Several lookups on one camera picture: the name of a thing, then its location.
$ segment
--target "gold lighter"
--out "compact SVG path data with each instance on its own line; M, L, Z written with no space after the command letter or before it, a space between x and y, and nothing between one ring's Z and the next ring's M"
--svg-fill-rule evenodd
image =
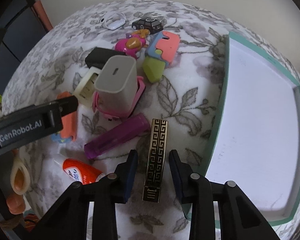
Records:
M148 166L142 200L159 202L167 131L168 121L152 119Z

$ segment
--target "glue bottle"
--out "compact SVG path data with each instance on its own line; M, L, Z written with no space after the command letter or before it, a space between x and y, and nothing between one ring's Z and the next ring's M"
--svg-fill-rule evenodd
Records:
M105 176L102 171L81 161L66 158L62 154L55 155L53 160L65 173L74 180L80 181L83 185L98 182Z

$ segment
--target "purple rectangular object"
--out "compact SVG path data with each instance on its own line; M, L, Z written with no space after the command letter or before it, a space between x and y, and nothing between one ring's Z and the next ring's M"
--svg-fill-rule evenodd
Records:
M150 129L146 117L142 113L137 114L85 144L85 155L88 159L95 158Z

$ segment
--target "white tray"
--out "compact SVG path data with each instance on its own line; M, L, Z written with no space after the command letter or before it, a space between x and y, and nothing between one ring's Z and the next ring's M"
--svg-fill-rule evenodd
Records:
M300 201L300 84L235 33L226 49L219 112L205 149L211 160L197 172L235 181L272 226L287 223ZM215 217L219 226L217 203Z

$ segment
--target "floral tablecloth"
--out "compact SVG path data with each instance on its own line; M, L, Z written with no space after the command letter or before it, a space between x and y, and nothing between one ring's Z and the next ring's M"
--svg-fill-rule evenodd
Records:
M100 22L102 16L112 10L127 17L125 25L115 31L102 28ZM199 165L206 157L203 149L210 136L222 87L225 40L229 31L265 49L300 81L299 73L276 48L252 30L223 15L178 2L115 1L77 11L47 33L11 78L2 98L3 113L54 100L63 91L73 92L88 71L84 60L91 50L96 46L113 48L118 39L132 32L131 23L144 16L160 20L165 30L179 34L181 44L161 81L146 83L146 91L135 113L143 112L150 121L152 118L168 120L167 152L178 150L181 161L192 166ZM140 65L144 59L144 54L141 54L137 61L140 75L143 74ZM110 173L118 163L126 160L130 149L135 148L139 163L131 198L126 205L116 206L120 239L188 239L190 223L184 218L175 198L167 159L160 202L142 201L149 134L140 135L94 160L86 159L83 145L118 123L110 122L98 112L94 114L92 109L80 105L76 142L58 144L46 137L21 147L20 157L31 176L31 187L26 193L30 205L42 217L72 183L70 177L54 164L55 154L61 153ZM88 239L91 238L91 223L92 217L88 220ZM274 229L281 239L297 239L300 234L300 205L291 222Z

